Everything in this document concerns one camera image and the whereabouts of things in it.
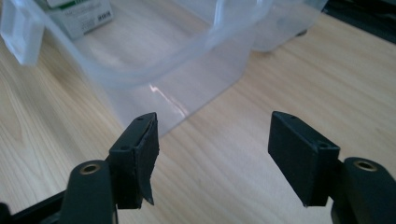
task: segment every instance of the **wooden surface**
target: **wooden surface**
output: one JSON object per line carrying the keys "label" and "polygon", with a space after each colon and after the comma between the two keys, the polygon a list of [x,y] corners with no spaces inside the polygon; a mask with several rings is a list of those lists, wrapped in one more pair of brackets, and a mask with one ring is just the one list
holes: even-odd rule
{"label": "wooden surface", "polygon": [[[49,39],[36,67],[0,43],[0,201],[13,213],[102,159],[122,129]],[[331,223],[304,208],[267,153],[271,113],[291,113],[396,176],[396,47],[320,16],[307,35],[253,52],[244,76],[160,142],[155,206],[120,223]]]}

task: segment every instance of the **wood grain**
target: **wood grain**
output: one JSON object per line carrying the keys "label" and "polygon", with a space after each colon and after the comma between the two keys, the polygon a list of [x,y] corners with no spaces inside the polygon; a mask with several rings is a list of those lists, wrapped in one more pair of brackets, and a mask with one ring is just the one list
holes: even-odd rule
{"label": "wood grain", "polygon": [[[15,213],[104,158],[122,129],[50,38],[35,67],[0,51],[0,201]],[[121,211],[120,223],[332,223],[332,202],[304,208],[268,155],[271,113],[396,176],[395,60],[394,45],[325,15],[307,35],[252,52],[236,84],[161,139],[156,205]]]}

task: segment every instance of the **transparent plastic container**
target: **transparent plastic container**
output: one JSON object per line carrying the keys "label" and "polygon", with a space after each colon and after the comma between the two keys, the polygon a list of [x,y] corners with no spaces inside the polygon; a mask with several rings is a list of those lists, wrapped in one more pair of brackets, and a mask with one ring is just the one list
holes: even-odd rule
{"label": "transparent plastic container", "polygon": [[[283,1],[289,8],[304,5],[318,14],[315,6]],[[113,21],[71,40],[35,1],[4,0],[1,35],[20,63],[34,64],[45,27],[86,74],[123,126],[141,114],[156,111],[160,134],[240,78],[252,47],[273,49],[293,35],[288,33],[281,42],[274,40],[271,48],[266,44],[268,40],[264,39],[263,44],[257,38],[271,34],[282,18],[296,20],[282,14],[290,10],[283,10],[267,21],[266,16],[273,13],[270,9],[278,8],[273,1],[110,3]]]}

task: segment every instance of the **clamp jaw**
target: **clamp jaw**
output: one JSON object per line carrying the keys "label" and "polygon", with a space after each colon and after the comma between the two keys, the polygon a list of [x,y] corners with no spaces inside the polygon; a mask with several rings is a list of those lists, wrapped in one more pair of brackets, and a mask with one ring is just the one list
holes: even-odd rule
{"label": "clamp jaw", "polygon": [[0,203],[0,224],[118,223],[117,209],[154,204],[150,178],[159,154],[155,113],[129,125],[105,161],[86,161],[70,174],[67,189],[11,215]]}
{"label": "clamp jaw", "polygon": [[333,199],[333,223],[396,223],[396,182],[388,171],[362,158],[340,162],[340,147],[293,115],[273,113],[268,152],[304,206]]}

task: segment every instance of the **clear plastic bin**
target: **clear plastic bin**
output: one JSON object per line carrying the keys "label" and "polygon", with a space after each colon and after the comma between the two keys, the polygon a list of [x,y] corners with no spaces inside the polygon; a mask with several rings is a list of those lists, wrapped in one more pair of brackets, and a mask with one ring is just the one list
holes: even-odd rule
{"label": "clear plastic bin", "polygon": [[291,17],[291,8],[318,15],[317,6],[283,1],[276,11],[277,2],[262,0],[111,0],[113,21],[71,40],[35,1],[4,0],[1,35],[20,63],[34,64],[47,28],[122,125],[156,111],[163,134],[240,78],[253,45],[273,49],[301,32],[254,44],[279,20],[299,21],[303,15]]}

